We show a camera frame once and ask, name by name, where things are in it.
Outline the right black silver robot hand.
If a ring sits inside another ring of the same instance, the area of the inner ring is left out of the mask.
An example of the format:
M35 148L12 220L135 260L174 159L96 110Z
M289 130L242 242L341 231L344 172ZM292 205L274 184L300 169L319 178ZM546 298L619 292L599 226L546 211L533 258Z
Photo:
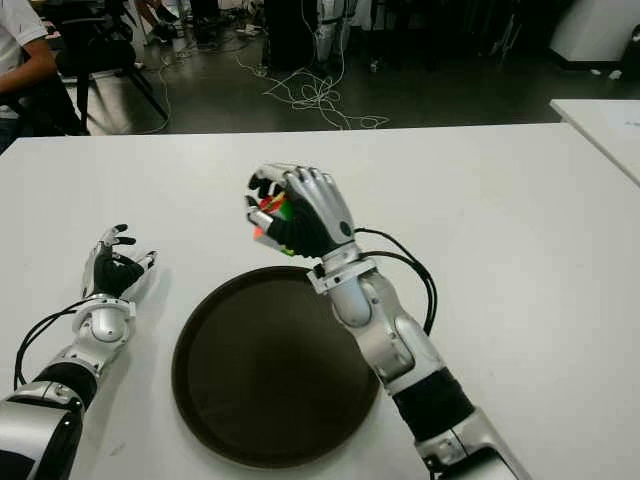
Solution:
M354 242L349 208L335 180L317 168L264 164L248 191L248 221L279 250L322 258Z

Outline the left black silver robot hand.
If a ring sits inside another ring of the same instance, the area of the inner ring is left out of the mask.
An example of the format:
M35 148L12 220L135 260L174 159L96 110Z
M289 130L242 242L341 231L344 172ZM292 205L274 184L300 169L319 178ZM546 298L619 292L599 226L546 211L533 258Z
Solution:
M90 250L82 275L81 298L107 295L122 298L157 261L157 252L149 251L139 259L132 259L119 253L119 246L132 246L136 239L127 237L127 224L117 224L108 228Z

